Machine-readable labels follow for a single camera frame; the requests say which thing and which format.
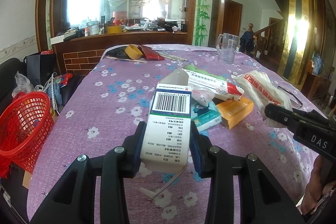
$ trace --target barcode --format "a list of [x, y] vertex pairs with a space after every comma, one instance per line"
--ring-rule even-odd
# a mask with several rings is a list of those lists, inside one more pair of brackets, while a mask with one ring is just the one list
[[153, 110], [189, 113], [189, 104], [188, 94], [157, 92]]

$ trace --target white plastic bag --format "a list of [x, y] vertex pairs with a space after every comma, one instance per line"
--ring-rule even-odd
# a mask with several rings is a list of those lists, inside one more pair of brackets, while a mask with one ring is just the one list
[[34, 86], [30, 83], [29, 79], [17, 72], [15, 75], [15, 82], [17, 87], [14, 88], [12, 92], [12, 97], [14, 98], [19, 92], [29, 93], [34, 91]]
[[191, 85], [191, 97], [193, 97], [202, 106], [208, 106], [209, 102], [215, 97], [215, 94], [208, 88], [202, 86]]
[[274, 128], [285, 127], [265, 116], [265, 106], [269, 103], [281, 105], [292, 111], [289, 97], [271, 84], [266, 73], [253, 70], [243, 75], [232, 76], [232, 78], [244, 89], [252, 102], [258, 107], [263, 119], [266, 119], [267, 126]]

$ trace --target red plastic basket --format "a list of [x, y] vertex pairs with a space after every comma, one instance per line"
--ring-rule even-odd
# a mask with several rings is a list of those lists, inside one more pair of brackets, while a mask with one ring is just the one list
[[33, 173], [53, 124], [47, 94], [31, 92], [20, 97], [0, 117], [0, 155]]

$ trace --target purple tablecloth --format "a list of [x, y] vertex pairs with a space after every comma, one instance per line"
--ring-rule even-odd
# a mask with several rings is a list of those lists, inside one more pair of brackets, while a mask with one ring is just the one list
[[[297, 94], [305, 111], [315, 108], [295, 87], [242, 53], [236, 53], [234, 64], [228, 65], [218, 60], [217, 52], [210, 48], [182, 45], [157, 45], [154, 48], [170, 50], [166, 52], [189, 62], [166, 59], [139, 63], [103, 59], [84, 78], [59, 116], [36, 163], [27, 200], [29, 219], [78, 155], [103, 155], [121, 145], [126, 136], [134, 134], [139, 121], [147, 121], [149, 102], [158, 81], [177, 68], [192, 63], [224, 76], [233, 84], [232, 75], [264, 71], [273, 85], [281, 85]], [[295, 202], [304, 193], [317, 154], [293, 140], [287, 129], [266, 127], [256, 107], [233, 129], [218, 124], [203, 134], [230, 154], [257, 154]], [[151, 172], [142, 164], [134, 179], [125, 180], [130, 223], [204, 223], [210, 179], [199, 178], [191, 156], [188, 162], [184, 173], [155, 200], [138, 189], [161, 188], [172, 174]], [[235, 222], [239, 223], [237, 191], [235, 212]], [[96, 191], [95, 223], [99, 222], [99, 191]]]

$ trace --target red bag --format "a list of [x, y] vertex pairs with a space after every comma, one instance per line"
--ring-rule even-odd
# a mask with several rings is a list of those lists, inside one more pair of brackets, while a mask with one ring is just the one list
[[164, 60], [164, 58], [159, 55], [157, 52], [152, 50], [150, 47], [146, 47], [144, 45], [139, 45], [143, 54], [145, 55], [145, 59], [154, 59], [154, 60]]

